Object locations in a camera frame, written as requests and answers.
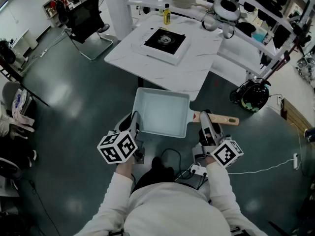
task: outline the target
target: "black shoe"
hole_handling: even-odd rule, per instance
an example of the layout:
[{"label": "black shoe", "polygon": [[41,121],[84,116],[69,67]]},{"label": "black shoe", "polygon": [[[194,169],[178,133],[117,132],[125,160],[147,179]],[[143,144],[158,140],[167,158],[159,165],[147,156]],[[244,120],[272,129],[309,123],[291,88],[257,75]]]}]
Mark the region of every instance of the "black shoe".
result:
[{"label": "black shoe", "polygon": [[98,33],[102,33],[104,31],[107,31],[109,29],[109,24],[104,24],[104,26],[97,30]]},{"label": "black shoe", "polygon": [[152,169],[163,169],[164,166],[162,165],[162,161],[159,157],[155,157],[153,158],[152,160],[152,163],[151,163],[151,167]]}]

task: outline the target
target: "table leg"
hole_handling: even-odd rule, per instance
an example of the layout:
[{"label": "table leg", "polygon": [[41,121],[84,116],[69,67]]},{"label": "table leg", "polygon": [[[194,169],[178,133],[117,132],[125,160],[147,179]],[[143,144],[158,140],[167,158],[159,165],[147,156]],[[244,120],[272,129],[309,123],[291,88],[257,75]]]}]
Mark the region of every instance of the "table leg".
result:
[{"label": "table leg", "polygon": [[138,77],[138,88],[143,88],[143,79]]},{"label": "table leg", "polygon": [[49,105],[43,101],[40,97],[38,97],[36,94],[34,94],[33,92],[31,92],[30,90],[28,90],[22,83],[20,83],[21,87],[23,87],[27,92],[29,92],[31,94],[31,96],[34,96],[37,100],[39,100],[41,103],[44,103],[46,106],[49,107]]}]

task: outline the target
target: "hand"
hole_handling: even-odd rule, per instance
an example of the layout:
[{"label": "hand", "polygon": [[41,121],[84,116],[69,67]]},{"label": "hand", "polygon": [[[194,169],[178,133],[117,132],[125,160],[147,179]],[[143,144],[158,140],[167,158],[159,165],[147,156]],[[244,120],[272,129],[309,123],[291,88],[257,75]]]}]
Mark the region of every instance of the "hand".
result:
[{"label": "hand", "polygon": [[209,155],[205,157],[205,161],[207,165],[216,162],[216,160],[212,156],[209,156]]},{"label": "hand", "polygon": [[132,155],[127,162],[120,163],[117,165],[116,173],[123,175],[132,180],[131,173],[132,173],[132,165],[134,164],[134,156]]}]

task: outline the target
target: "white sleeve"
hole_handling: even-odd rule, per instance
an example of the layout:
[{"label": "white sleeve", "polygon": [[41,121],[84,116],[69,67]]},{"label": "white sleeve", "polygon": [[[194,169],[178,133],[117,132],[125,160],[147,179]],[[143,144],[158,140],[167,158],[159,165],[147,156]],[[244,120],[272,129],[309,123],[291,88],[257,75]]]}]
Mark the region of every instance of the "white sleeve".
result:
[{"label": "white sleeve", "polygon": [[75,236],[106,236],[123,227],[128,207],[132,180],[114,173],[104,201],[84,228]]},{"label": "white sleeve", "polygon": [[241,231],[245,230],[250,236],[267,236],[241,213],[226,169],[214,162],[207,166],[207,173],[210,199],[213,206],[223,214],[230,228],[239,227]]}]

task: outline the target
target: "yellow bottle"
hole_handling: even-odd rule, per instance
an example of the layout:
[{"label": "yellow bottle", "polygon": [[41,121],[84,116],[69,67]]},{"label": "yellow bottle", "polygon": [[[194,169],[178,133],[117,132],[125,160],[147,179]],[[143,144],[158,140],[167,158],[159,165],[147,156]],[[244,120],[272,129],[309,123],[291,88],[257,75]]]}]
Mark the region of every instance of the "yellow bottle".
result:
[{"label": "yellow bottle", "polygon": [[165,5],[164,23],[166,25],[169,25],[171,23],[171,11],[169,10],[169,4],[168,3]]}]

